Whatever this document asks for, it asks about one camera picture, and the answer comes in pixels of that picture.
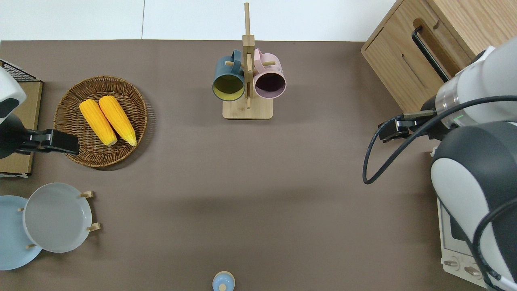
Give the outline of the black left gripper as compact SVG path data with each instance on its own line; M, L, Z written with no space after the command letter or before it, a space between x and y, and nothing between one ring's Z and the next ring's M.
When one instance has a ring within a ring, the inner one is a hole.
M52 138L52 149L47 148ZM77 136L53 129L44 131L27 129L19 140L16 154L30 155L33 152L49 153L51 151L78 155L80 153Z

